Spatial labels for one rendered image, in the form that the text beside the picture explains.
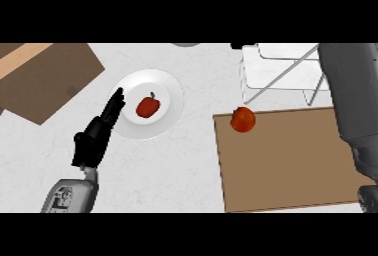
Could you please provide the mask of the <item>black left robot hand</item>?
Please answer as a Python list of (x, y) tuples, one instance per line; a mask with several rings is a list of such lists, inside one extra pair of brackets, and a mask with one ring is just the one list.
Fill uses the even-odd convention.
[(125, 105), (123, 89), (119, 88), (108, 100), (103, 114), (92, 119), (85, 131), (75, 136), (73, 166), (91, 168), (100, 166)]

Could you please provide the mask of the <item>brown flat tray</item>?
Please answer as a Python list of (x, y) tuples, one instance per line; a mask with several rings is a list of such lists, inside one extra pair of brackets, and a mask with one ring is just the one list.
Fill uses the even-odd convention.
[(253, 212), (355, 203), (374, 181), (355, 169), (334, 109), (264, 111), (247, 133), (215, 117), (225, 210)]

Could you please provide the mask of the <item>red bell pepper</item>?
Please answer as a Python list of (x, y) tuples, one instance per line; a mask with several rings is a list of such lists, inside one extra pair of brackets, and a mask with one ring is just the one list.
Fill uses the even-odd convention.
[(137, 108), (138, 116), (142, 118), (151, 118), (153, 115), (157, 113), (160, 106), (162, 106), (162, 103), (156, 99), (156, 93), (151, 93), (151, 95), (144, 98), (144, 100), (138, 105), (138, 108)]

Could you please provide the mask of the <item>white round plate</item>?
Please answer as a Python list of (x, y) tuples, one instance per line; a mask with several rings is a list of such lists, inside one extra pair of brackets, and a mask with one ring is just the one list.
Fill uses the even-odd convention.
[[(184, 87), (176, 77), (160, 69), (131, 73), (116, 84), (111, 94), (123, 89), (123, 107), (114, 130), (129, 139), (147, 140), (160, 136), (178, 122), (184, 107)], [(137, 114), (139, 103), (151, 97), (160, 108), (150, 118)]]

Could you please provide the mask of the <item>brown wooden board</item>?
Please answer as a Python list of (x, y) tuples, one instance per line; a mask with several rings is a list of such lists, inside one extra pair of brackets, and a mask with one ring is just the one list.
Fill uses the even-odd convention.
[(0, 113), (42, 125), (104, 70), (86, 43), (0, 43)]

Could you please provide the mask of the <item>red-orange round fruit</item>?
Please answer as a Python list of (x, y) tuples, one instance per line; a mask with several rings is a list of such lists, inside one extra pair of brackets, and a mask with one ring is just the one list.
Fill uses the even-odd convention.
[(231, 126), (238, 132), (250, 132), (256, 126), (256, 114), (249, 107), (238, 107), (232, 113)]

